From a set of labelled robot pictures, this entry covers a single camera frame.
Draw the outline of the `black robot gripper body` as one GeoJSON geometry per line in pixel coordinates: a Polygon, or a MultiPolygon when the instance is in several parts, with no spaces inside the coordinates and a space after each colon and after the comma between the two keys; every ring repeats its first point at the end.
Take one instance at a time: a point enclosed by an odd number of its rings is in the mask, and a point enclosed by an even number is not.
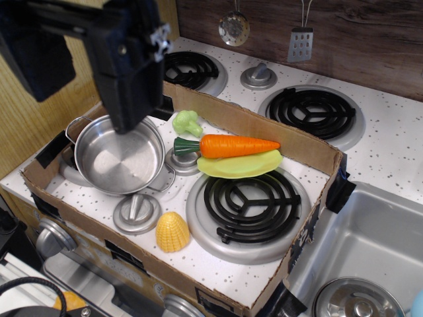
{"type": "Polygon", "coordinates": [[[50,34],[80,39],[86,49],[87,32],[97,23],[123,21],[132,28],[158,27],[154,1],[107,1],[102,8],[67,1],[2,1],[1,27],[32,28],[50,34]]]}

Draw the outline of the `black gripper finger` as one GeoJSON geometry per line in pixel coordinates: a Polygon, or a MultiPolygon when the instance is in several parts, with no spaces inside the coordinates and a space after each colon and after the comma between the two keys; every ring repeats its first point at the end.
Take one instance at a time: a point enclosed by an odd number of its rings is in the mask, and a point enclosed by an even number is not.
{"type": "Polygon", "coordinates": [[[47,100],[76,76],[73,58],[60,35],[2,26],[1,55],[37,102],[47,100]]]}
{"type": "Polygon", "coordinates": [[[118,21],[87,32],[86,51],[102,103],[116,133],[125,134],[163,103],[170,26],[152,30],[118,21]]]}

